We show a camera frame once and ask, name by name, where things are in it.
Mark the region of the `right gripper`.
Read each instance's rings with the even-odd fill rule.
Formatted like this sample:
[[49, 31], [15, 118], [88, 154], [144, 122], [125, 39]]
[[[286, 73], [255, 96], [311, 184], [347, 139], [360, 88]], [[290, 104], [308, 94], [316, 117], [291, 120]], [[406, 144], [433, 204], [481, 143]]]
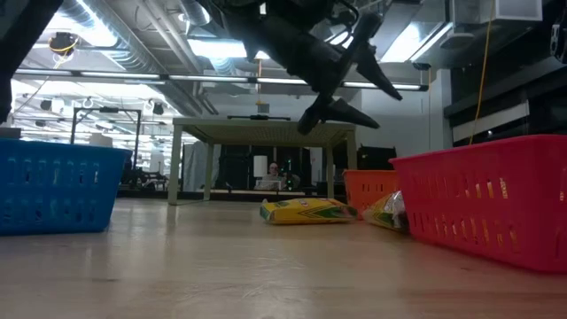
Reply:
[[308, 134], [326, 121], [340, 121], [367, 128], [380, 128], [367, 114], [336, 100], [335, 91], [356, 62], [356, 71], [388, 96], [401, 94], [385, 76], [369, 44], [382, 19], [375, 13], [358, 18], [348, 48], [317, 38], [310, 30], [332, 13], [332, 0], [207, 0], [219, 12], [213, 20], [234, 39], [243, 43], [247, 57], [267, 53], [288, 74], [305, 81], [318, 94], [298, 122], [298, 132]]

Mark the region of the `orange plastic basket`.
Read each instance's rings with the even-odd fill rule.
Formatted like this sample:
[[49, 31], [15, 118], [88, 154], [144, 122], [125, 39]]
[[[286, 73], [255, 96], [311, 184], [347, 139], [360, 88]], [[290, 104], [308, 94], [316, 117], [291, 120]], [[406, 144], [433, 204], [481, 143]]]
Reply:
[[399, 189], [393, 170], [346, 170], [343, 176], [348, 205], [357, 210], [359, 220], [369, 206]]

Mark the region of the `yellow-green snack bag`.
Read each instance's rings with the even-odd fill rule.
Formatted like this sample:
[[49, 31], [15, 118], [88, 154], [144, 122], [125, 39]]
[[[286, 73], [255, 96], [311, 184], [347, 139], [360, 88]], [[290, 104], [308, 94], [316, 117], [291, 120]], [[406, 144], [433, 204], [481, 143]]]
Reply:
[[364, 210], [361, 215], [365, 222], [375, 226], [409, 233], [408, 215], [401, 191], [395, 191], [382, 197]]

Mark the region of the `yellow crayon box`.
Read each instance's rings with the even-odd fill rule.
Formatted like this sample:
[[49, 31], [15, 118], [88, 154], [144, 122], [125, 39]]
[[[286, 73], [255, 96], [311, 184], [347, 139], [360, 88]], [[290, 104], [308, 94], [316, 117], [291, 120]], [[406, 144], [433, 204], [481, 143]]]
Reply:
[[333, 198], [294, 198], [260, 206], [260, 216], [268, 224], [300, 225], [353, 222], [358, 211]]

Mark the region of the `red plastic basket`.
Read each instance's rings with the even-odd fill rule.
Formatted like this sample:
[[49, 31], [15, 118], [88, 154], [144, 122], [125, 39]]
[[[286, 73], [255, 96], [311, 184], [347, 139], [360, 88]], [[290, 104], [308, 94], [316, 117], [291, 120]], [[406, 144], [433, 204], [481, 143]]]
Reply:
[[512, 137], [391, 163], [415, 239], [567, 274], [567, 136]]

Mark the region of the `blue plastic basket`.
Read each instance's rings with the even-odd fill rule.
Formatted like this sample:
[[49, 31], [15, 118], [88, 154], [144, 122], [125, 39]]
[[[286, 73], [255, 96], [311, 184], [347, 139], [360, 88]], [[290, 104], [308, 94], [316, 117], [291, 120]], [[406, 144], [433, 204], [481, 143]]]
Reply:
[[0, 138], [0, 236], [104, 231], [131, 155]]

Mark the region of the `black cabinet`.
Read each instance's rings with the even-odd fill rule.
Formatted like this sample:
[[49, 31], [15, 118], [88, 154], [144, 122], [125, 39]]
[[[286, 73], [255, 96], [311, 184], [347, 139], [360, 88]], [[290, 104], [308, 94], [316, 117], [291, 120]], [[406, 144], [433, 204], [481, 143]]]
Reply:
[[390, 159], [397, 157], [395, 148], [361, 146], [357, 151], [359, 170], [393, 170]]

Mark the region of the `angled ceiling light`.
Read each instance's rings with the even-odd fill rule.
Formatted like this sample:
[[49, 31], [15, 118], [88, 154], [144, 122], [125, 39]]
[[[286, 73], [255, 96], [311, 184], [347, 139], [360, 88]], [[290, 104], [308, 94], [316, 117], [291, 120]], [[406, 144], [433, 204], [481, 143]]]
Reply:
[[399, 34], [385, 52], [381, 63], [405, 63], [417, 61], [454, 26], [453, 22], [413, 21]]

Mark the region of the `person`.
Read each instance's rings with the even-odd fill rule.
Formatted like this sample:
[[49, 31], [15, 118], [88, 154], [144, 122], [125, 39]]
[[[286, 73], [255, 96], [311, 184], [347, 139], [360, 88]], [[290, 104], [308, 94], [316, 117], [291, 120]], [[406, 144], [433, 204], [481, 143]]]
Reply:
[[289, 170], [280, 169], [275, 162], [269, 164], [268, 173], [264, 175], [261, 179], [282, 180], [283, 186], [281, 191], [294, 191], [297, 190], [300, 186], [300, 178], [298, 175], [293, 174]]

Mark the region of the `rectangular ceiling light panel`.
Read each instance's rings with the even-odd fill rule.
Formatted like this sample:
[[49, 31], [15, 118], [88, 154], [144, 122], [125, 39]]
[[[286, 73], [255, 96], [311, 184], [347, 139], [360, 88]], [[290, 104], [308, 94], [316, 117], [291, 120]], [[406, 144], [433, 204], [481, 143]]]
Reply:
[[188, 39], [193, 53], [205, 58], [247, 58], [245, 46], [236, 41]]

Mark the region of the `white ceiling air unit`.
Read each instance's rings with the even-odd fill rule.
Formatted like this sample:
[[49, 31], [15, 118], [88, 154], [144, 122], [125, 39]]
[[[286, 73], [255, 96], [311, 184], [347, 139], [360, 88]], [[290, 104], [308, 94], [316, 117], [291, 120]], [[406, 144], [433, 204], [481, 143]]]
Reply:
[[542, 21], [542, 0], [450, 0], [457, 23], [484, 24], [491, 20]]

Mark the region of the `long ceiling light strip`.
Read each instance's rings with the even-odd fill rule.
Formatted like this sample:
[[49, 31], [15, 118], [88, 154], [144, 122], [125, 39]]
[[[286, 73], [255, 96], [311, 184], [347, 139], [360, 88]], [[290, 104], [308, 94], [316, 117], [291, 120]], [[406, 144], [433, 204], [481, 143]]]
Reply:
[[236, 83], [236, 84], [275, 84], [275, 85], [295, 85], [307, 86], [307, 83], [300, 79], [292, 78], [272, 78], [256, 76], [219, 76], [219, 75], [191, 75], [191, 74], [140, 74], [124, 72], [106, 71], [79, 71], [79, 70], [58, 70], [41, 68], [18, 68], [16, 75], [22, 76], [55, 76], [55, 77], [74, 77], [74, 78], [93, 78], [93, 79], [114, 79], [141, 82], [166, 82], [166, 81], [185, 81], [185, 82], [211, 82], [211, 83]]

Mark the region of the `silver ventilation duct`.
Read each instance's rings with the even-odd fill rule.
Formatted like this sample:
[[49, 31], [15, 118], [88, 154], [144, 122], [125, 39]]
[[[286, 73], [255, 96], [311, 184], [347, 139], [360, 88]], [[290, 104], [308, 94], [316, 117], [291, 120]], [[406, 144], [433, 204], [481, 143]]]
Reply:
[[197, 0], [178, 0], [181, 11], [182, 21], [190, 26], [202, 27], [211, 21], [207, 10]]

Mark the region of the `black metal stand frame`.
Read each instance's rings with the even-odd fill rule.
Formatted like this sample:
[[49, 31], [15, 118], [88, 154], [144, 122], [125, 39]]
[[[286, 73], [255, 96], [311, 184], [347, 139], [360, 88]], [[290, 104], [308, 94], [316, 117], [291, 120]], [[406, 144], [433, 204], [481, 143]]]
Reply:
[[136, 169], [137, 164], [137, 156], [138, 156], [138, 149], [139, 149], [139, 142], [140, 142], [140, 131], [142, 125], [142, 111], [137, 109], [124, 109], [115, 106], [101, 106], [101, 107], [74, 107], [73, 109], [73, 118], [72, 118], [72, 129], [71, 129], [71, 136], [70, 136], [70, 144], [74, 144], [75, 142], [75, 135], [76, 135], [76, 126], [82, 119], [78, 120], [78, 114], [82, 111], [85, 111], [85, 114], [91, 114], [92, 112], [100, 112], [100, 113], [135, 113], [137, 115], [135, 124], [136, 124], [136, 134], [135, 134], [135, 148], [134, 148], [134, 158], [132, 161], [132, 168]]

